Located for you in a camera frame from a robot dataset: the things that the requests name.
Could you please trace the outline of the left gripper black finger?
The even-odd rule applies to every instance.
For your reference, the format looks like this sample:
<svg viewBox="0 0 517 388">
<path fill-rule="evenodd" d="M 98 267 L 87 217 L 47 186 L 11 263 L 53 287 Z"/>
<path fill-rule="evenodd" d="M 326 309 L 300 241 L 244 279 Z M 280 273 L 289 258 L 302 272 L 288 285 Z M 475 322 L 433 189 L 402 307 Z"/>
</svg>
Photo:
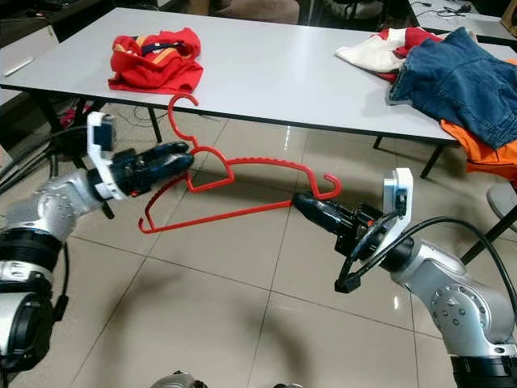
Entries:
<svg viewBox="0 0 517 388">
<path fill-rule="evenodd" d="M 141 153 L 139 155 L 139 193 L 150 192 L 156 184 L 180 176 L 195 163 L 191 153 Z"/>
<path fill-rule="evenodd" d="M 140 152 L 137 171 L 185 171 L 188 169 L 188 144 L 169 141 Z"/>
</svg>

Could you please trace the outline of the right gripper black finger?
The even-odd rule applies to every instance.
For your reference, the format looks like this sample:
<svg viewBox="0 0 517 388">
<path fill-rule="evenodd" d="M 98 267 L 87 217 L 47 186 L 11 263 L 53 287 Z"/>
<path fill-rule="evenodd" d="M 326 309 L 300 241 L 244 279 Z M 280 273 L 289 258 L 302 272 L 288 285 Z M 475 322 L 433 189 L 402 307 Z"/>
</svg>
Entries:
<svg viewBox="0 0 517 388">
<path fill-rule="evenodd" d="M 318 226 L 352 226 L 352 211 L 332 200 L 319 200 L 313 193 L 295 193 L 294 207 Z"/>
<path fill-rule="evenodd" d="M 296 209 L 307 221 L 335 235 L 350 226 L 350 211 L 339 204 L 298 204 Z"/>
</svg>

